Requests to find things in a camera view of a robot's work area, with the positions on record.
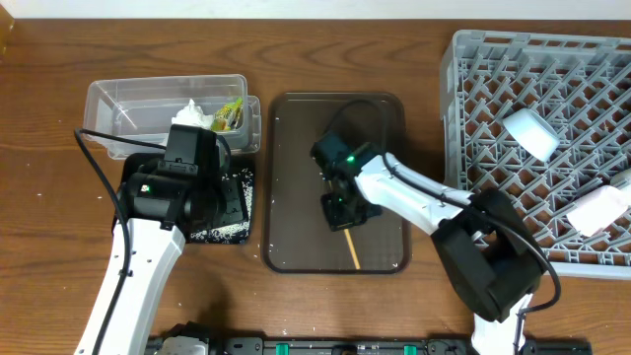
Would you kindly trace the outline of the white tissue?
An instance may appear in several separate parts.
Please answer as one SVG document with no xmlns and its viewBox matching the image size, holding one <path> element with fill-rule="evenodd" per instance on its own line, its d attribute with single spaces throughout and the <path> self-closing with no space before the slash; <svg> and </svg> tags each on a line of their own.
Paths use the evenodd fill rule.
<svg viewBox="0 0 631 355">
<path fill-rule="evenodd" d="M 179 110 L 172 118 L 172 124 L 193 126 L 210 130 L 213 120 L 214 116 L 212 114 L 205 114 L 202 108 L 198 106 L 193 99 L 190 99 L 188 104 Z"/>
</svg>

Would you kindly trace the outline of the white rice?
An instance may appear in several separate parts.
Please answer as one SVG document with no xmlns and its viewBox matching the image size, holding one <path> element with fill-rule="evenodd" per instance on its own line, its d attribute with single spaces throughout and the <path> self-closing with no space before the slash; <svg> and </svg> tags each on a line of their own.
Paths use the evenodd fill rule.
<svg viewBox="0 0 631 355">
<path fill-rule="evenodd" d="M 220 188 L 221 199 L 217 213 L 208 223 L 199 225 L 193 230 L 220 228 L 237 224 L 246 219 L 245 198 L 241 182 L 235 177 L 229 177 L 229 172 L 227 172 L 221 178 Z"/>
</svg>

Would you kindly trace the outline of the white cup pink inside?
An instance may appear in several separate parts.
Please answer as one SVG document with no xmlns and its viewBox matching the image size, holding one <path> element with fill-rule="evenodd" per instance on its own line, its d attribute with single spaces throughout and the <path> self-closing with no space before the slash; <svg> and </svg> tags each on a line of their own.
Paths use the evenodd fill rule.
<svg viewBox="0 0 631 355">
<path fill-rule="evenodd" d="M 604 185 L 578 199 L 567 219 L 579 233 L 591 237 L 611 225 L 629 207 L 629 189 Z"/>
</svg>

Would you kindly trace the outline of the white cup green inside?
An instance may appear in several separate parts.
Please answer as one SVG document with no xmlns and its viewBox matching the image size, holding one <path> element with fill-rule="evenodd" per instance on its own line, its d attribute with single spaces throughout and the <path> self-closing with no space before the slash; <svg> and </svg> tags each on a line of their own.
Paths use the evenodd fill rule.
<svg viewBox="0 0 631 355">
<path fill-rule="evenodd" d="M 610 180 L 610 184 L 621 191 L 629 190 L 631 186 L 631 170 L 627 169 L 623 172 L 616 174 Z"/>
</svg>

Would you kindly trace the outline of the wooden chopstick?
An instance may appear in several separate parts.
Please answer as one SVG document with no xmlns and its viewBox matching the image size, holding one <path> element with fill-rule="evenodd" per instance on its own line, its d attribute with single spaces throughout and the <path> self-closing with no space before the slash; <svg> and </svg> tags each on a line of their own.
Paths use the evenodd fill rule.
<svg viewBox="0 0 631 355">
<path fill-rule="evenodd" d="M 349 248 L 349 252 L 351 254 L 351 258 L 354 264 L 354 267 L 356 270 L 361 270 L 361 263 L 359 261 L 359 258 L 357 256 L 357 252 L 353 243 L 353 239 L 352 236 L 350 234 L 349 229 L 344 229 L 343 230 L 345 239 L 346 239 L 346 243 L 347 243 L 347 247 Z"/>
</svg>

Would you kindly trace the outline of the yellow green snack wrapper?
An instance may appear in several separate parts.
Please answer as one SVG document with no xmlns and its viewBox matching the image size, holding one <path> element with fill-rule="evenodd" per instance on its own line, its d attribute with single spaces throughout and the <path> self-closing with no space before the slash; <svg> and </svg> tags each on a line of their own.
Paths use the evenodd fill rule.
<svg viewBox="0 0 631 355">
<path fill-rule="evenodd" d="M 242 118 L 243 103 L 243 99 L 238 98 L 220 108 L 213 116 L 211 129 L 213 131 L 230 131 L 236 128 Z"/>
</svg>

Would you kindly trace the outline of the light blue rice bowl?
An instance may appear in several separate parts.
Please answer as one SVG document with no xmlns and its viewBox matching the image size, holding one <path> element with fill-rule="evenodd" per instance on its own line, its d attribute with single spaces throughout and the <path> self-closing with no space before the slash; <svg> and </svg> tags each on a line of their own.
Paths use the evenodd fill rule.
<svg viewBox="0 0 631 355">
<path fill-rule="evenodd" d="M 502 120 L 508 133 L 532 156 L 547 162 L 560 144 L 556 132 L 535 110 L 522 108 Z"/>
</svg>

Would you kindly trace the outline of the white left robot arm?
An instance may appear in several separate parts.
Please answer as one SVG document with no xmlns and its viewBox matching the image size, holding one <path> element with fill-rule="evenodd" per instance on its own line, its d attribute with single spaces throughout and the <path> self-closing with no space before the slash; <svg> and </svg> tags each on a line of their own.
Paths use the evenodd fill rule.
<svg viewBox="0 0 631 355">
<path fill-rule="evenodd" d="M 155 345 L 150 332 L 186 244 L 238 245 L 250 233 L 253 170 L 234 166 L 226 139 L 174 124 L 164 144 L 129 155 L 114 206 L 112 249 L 79 354 L 210 354 L 216 345 L 185 324 Z"/>
</svg>

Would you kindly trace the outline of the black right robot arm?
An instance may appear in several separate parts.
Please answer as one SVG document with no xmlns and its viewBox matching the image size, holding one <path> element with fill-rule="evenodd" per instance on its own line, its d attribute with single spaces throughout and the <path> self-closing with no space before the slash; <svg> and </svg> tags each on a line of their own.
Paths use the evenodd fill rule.
<svg viewBox="0 0 631 355">
<path fill-rule="evenodd" d="M 333 231 L 387 209 L 431 237 L 459 298 L 474 314 L 478 354 L 517 354 L 526 344 L 529 303 L 547 261 L 510 198 L 495 188 L 447 187 L 366 143 L 353 149 L 328 132 L 311 151 L 329 192 L 320 203 Z"/>
</svg>

